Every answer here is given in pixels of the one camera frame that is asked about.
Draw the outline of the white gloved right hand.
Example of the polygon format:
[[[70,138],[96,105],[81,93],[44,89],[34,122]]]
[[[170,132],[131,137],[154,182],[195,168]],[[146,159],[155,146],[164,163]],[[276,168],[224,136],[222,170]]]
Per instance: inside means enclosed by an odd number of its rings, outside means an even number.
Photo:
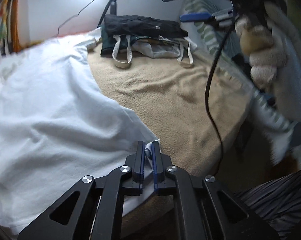
[[[265,27],[253,26],[247,16],[235,24],[240,47],[249,58],[253,83],[275,96],[279,113],[301,122],[301,38],[278,6],[264,6]]]

